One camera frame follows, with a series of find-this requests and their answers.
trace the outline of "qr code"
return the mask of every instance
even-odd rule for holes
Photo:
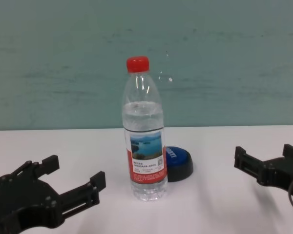
[[[160,157],[158,160],[157,160],[157,165],[158,166],[161,166],[163,164],[163,158]]]

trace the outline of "landscape photo on label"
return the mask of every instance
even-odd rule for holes
[[[163,155],[161,132],[130,135],[132,158],[149,160]]]

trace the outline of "water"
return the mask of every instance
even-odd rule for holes
[[[123,125],[126,129],[137,132],[163,128],[161,104],[151,101],[125,104],[123,106]],[[162,181],[154,184],[139,184],[131,181],[131,188],[134,195],[140,200],[157,200],[166,193],[167,176]]]

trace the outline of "red bottle cap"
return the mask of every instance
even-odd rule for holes
[[[147,56],[137,56],[128,58],[127,70],[129,73],[149,71],[149,62]]]

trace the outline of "blue button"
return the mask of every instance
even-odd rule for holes
[[[167,166],[179,166],[187,160],[187,151],[178,147],[166,147]]]

